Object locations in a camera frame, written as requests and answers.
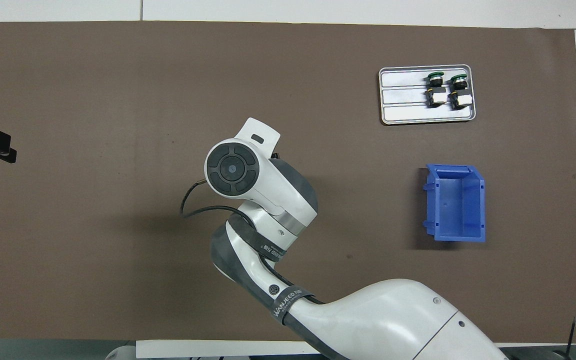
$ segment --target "blue plastic bin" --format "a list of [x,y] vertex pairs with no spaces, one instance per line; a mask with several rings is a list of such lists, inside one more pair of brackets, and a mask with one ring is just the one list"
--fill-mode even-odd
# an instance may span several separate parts
[[484,178],[475,166],[427,164],[426,232],[442,242],[485,242]]

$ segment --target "white robotic arm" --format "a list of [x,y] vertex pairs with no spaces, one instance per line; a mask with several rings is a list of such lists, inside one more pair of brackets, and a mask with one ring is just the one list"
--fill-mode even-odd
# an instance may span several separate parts
[[213,264],[242,285],[281,325],[334,360],[507,360],[453,305],[413,280],[386,280],[321,303],[274,270],[317,215],[308,181],[272,158],[279,133],[249,118],[206,157],[213,191],[242,199],[210,241]]

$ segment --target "black and white switch component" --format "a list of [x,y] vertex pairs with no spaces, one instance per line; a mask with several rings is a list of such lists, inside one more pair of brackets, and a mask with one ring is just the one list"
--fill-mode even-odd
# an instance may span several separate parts
[[439,107],[439,105],[448,102],[448,91],[443,87],[443,76],[443,71],[435,71],[428,74],[430,87],[425,91],[425,96],[428,100],[428,106],[431,108]]
[[450,104],[455,110],[461,110],[473,104],[473,91],[468,88],[467,77],[465,73],[460,73],[450,78],[452,84]]

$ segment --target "silver rectangular tray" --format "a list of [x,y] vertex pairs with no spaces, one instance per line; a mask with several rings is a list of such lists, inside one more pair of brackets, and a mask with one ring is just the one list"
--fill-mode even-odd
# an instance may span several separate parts
[[[466,81],[472,92],[472,105],[455,110],[448,100],[438,107],[429,107],[426,102],[428,75],[435,71],[443,71],[443,87],[448,92],[450,78],[459,74],[468,75]],[[381,121],[385,125],[469,121],[476,114],[473,72],[467,64],[382,68],[379,71],[379,98]]]

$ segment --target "black velcro strap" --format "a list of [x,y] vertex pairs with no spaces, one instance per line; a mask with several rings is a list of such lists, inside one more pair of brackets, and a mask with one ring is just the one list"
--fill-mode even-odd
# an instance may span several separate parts
[[286,325],[284,323],[284,318],[288,314],[288,310],[295,303],[295,301],[301,299],[304,296],[311,296],[313,293],[304,289],[298,285],[291,285],[283,289],[283,291],[277,296],[272,303],[270,308],[270,315],[281,325]]
[[242,238],[250,248],[256,250],[261,256],[270,260],[271,262],[278,262],[281,260],[286,251],[274,242],[267,239],[264,235],[255,231],[239,214],[232,214],[228,218],[228,223],[233,230]]

